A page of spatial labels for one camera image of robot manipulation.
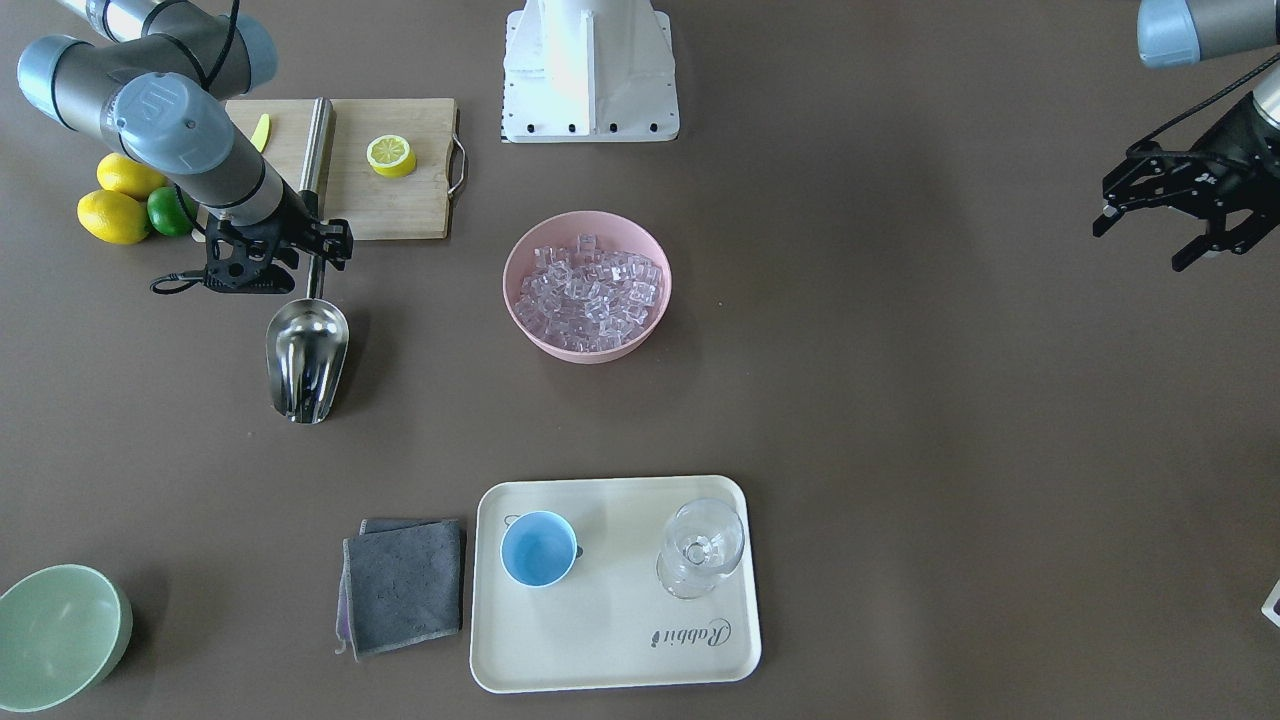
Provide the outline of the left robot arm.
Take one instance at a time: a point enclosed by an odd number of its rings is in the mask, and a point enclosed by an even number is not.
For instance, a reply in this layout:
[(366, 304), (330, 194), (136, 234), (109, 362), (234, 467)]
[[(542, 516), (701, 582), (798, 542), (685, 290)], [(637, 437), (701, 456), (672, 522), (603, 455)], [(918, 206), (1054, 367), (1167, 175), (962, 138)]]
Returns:
[[(1275, 1), (1143, 1), (1137, 45), (1148, 68), (1185, 67), (1277, 45)], [(1254, 77), (1262, 81), (1189, 149), (1165, 149), (1157, 136)], [(1101, 183), (1103, 210), (1092, 233), (1103, 236), (1130, 211), (1171, 208), (1204, 222), (1204, 231), (1171, 258), (1175, 272), (1207, 255), (1243, 255), (1277, 228), (1277, 58), (1137, 140)]]

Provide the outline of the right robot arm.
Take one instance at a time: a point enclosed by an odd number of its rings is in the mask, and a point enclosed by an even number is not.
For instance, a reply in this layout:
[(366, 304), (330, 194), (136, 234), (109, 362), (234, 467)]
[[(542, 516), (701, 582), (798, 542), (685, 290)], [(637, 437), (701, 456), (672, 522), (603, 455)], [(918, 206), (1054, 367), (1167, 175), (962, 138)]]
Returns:
[(220, 293), (289, 293), (308, 255), (343, 270), (355, 237), (325, 220), (315, 190), (293, 190), (227, 113), (225, 101), (271, 81), (276, 45), (233, 6), (192, 1), (72, 1), (106, 44), (65, 35), (31, 42), (17, 81), (61, 126), (157, 170), (207, 214), (202, 268), (156, 279), (156, 293), (201, 284)]

